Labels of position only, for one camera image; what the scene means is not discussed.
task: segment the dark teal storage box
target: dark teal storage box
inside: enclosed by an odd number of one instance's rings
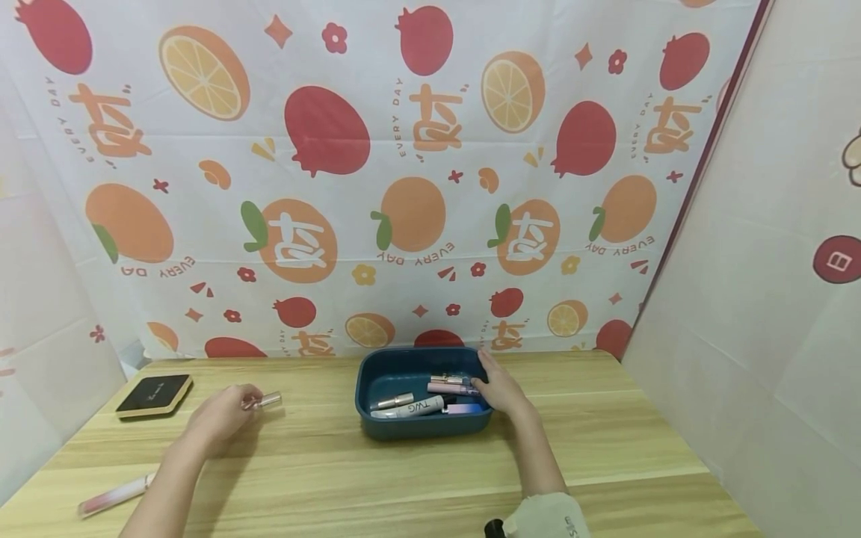
[[[470,348],[388,348],[366,356],[356,381],[356,410],[362,429],[378,441],[420,437],[462,436],[482,431],[493,409],[482,397],[458,396],[458,404],[481,404],[484,411],[468,415],[435,413],[424,417],[374,418],[370,405],[397,394],[427,399],[431,375],[467,375],[487,381],[478,353]]]

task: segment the black object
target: black object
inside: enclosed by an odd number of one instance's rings
[[[169,417],[192,386],[188,374],[145,377],[116,408],[120,420]]]
[[[492,519],[485,525],[485,538],[505,538],[501,519]]]

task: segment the right hand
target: right hand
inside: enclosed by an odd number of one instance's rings
[[[535,410],[523,389],[511,377],[511,374],[499,366],[490,353],[479,349],[479,361],[487,372],[488,382],[473,378],[473,386],[479,389],[481,396],[493,409],[502,411],[509,417],[519,416]]]

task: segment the tablecloth backdrop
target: tablecloth backdrop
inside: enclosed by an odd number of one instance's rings
[[[756,5],[33,0],[0,54],[152,356],[620,356]]]

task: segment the wooden table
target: wooden table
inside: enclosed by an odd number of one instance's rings
[[[596,538],[761,536],[635,383],[599,351],[502,355],[544,418]],[[117,536],[137,501],[79,521],[77,504],[155,471],[189,414],[232,383],[282,391],[203,471],[186,536],[481,536],[520,502],[505,420],[474,436],[380,443],[353,405],[357,359],[156,362],[191,373],[176,416],[120,423],[117,393],[2,509],[3,538]]]

